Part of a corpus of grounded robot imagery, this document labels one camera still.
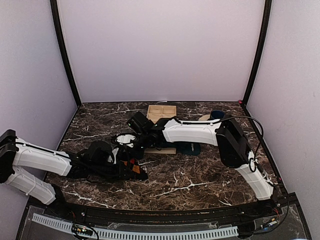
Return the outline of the black red yellow argyle sock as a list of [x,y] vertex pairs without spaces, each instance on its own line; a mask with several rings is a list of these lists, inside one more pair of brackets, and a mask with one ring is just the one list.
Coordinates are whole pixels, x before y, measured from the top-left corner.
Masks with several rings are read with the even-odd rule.
[[121,161],[120,165],[120,179],[122,180],[140,180],[146,181],[149,177],[145,170],[143,170],[135,158],[129,161]]

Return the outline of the dark green sock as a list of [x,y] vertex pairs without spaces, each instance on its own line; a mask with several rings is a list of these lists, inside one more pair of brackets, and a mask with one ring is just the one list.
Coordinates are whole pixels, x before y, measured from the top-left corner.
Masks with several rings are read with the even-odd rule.
[[201,153],[201,146],[196,142],[165,142],[159,145],[161,149],[175,148],[178,153],[189,156],[198,156]]

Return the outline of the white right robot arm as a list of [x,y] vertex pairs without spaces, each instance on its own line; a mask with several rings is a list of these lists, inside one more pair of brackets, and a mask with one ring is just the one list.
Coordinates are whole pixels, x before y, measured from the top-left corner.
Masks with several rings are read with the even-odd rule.
[[127,125],[135,138],[129,141],[129,150],[134,158],[142,159],[145,149],[166,143],[188,142],[218,147],[220,160],[228,168],[238,171],[260,201],[255,213],[266,217],[275,208],[271,199],[274,184],[265,170],[256,161],[256,152],[249,145],[235,117],[225,115],[222,119],[207,121],[179,120],[176,117],[160,118],[153,123],[138,111]]

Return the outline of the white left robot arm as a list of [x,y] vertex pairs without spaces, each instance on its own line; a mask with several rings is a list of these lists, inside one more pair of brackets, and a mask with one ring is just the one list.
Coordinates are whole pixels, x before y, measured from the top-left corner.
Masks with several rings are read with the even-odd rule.
[[106,180],[128,178],[128,167],[120,162],[117,151],[102,141],[94,142],[79,153],[56,151],[31,144],[8,129],[0,136],[0,182],[17,188],[27,196],[50,206],[60,218],[67,218],[70,206],[59,187],[43,182],[26,167],[72,179],[96,174]]

